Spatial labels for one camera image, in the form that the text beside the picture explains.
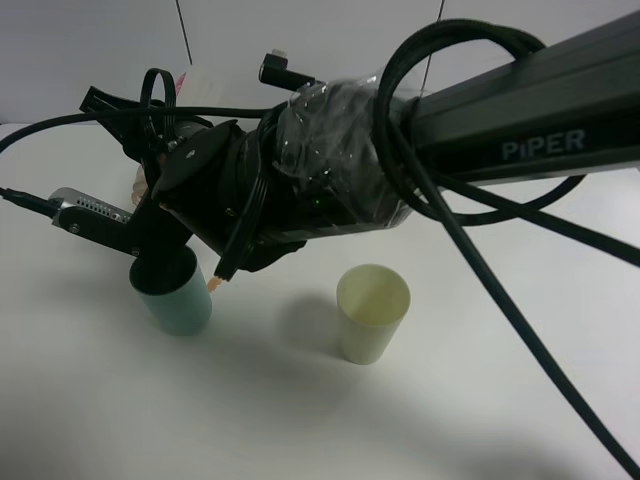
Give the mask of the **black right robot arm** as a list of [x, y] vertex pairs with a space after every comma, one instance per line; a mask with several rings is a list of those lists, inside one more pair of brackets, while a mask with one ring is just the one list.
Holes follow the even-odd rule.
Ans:
[[293, 92], [246, 132], [168, 94], [138, 102], [91, 89], [83, 102], [138, 161], [131, 216], [86, 206], [70, 226], [132, 255], [200, 238], [216, 274], [258, 271], [312, 239], [395, 227], [412, 212], [454, 228], [529, 221], [631, 264], [636, 247], [547, 213], [589, 173], [639, 161], [639, 17], [545, 47], [505, 26], [429, 25], [371, 83], [323, 83], [267, 59]]

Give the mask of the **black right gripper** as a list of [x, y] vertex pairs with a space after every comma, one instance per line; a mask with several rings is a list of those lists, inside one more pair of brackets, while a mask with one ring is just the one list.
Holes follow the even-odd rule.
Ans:
[[[142, 104], [91, 86], [83, 113], [114, 112], [170, 106], [149, 97]], [[256, 134], [228, 120], [195, 133], [166, 158], [165, 123], [160, 117], [122, 117], [98, 123], [140, 165], [162, 165], [151, 191], [168, 210], [219, 256], [218, 273], [256, 272], [306, 245], [305, 241], [261, 242], [261, 222], [267, 218], [270, 185], [257, 153]]]

